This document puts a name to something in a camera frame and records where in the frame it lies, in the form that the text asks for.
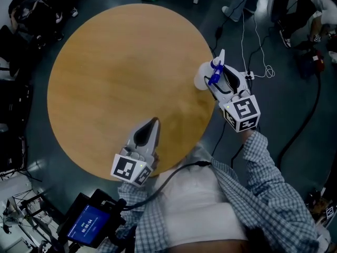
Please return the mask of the metal equipment rack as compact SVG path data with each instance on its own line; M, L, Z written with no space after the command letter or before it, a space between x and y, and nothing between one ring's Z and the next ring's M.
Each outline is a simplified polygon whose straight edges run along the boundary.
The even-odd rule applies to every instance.
M47 253L58 239L62 214L42 194L31 190L0 201L0 246L22 243L28 251Z

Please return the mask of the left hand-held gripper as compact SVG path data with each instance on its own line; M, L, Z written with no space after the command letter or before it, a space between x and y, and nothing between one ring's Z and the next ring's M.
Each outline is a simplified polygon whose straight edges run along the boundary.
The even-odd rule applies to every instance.
M160 136L160 121L157 117L141 122L128 136L127 145L113 160L111 176L141 187L156 168L156 152Z

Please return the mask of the person's right forearm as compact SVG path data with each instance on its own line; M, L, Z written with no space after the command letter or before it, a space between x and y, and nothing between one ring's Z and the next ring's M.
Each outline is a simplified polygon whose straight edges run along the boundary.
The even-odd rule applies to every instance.
M279 171L267 149L267 138L254 130L244 131L244 160L247 162L247 184L250 188L266 187L279 179Z

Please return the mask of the round wooden table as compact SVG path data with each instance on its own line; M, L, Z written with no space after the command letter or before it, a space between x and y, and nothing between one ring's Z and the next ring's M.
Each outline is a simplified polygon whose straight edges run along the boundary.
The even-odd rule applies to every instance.
M156 173L172 168L212 116L212 95L194 86L212 57L198 29L165 7L127 4L97 14L66 41L49 77L48 116L59 145L85 171L111 179L130 132L157 117Z

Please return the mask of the red and black vacuum cleaner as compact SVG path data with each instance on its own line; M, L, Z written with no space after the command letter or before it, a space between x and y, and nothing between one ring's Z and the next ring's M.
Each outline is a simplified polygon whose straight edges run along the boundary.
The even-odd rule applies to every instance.
M319 75L324 71L324 57L317 49L311 49L295 58L300 77L308 79L313 75Z

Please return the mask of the person's torso in plaid shirt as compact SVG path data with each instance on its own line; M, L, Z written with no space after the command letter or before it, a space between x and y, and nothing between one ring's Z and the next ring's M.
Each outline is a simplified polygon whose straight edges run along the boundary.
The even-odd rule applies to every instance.
M160 174L160 194L126 211L116 235L135 230L135 253L318 253L319 234L301 196L279 171L276 183L242 185L200 145L181 170Z

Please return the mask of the white spray bottle blue trigger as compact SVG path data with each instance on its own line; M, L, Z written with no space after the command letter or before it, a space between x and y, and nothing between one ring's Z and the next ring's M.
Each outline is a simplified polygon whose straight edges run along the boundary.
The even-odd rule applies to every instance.
M223 73L225 61L225 49L214 59L204 62L194 77L194 85L197 89L204 91L208 86L217 84Z

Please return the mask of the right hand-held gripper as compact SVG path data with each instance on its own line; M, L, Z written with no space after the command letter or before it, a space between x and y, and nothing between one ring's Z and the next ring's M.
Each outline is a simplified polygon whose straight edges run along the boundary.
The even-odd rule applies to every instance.
M209 84L210 78L207 76L204 77L204 82L219 102L224 118L236 132L256 128L261 112L255 95L234 96L234 100L232 99L232 91L242 92L249 89L245 75L228 65L224 65L223 74L225 88L218 84Z

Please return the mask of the black monitor with blue screen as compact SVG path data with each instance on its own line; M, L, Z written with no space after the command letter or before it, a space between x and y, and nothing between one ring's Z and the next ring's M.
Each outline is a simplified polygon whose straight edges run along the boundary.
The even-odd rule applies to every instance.
M118 238L116 231L126 223L121 216L125 207L124 199L116 201L100 189L91 197L80 193L66 213L58 237L92 248L108 238L112 244L124 247L126 239Z

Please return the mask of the person's left forearm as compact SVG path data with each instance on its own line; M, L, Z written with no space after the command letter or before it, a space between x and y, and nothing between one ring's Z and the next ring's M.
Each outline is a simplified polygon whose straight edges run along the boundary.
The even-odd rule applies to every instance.
M123 182L118 187L118 195L120 199L126 201L124 211L143 212L146 205L156 198L156 191L153 191L147 182L140 187Z

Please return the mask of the black office chair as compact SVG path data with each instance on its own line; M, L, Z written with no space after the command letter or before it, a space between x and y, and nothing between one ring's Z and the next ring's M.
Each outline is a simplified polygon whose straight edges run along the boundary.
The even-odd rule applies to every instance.
M13 34L7 25L3 25L0 29L0 58L3 58L8 64L11 77L19 71L19 69L27 61L28 42L18 34Z

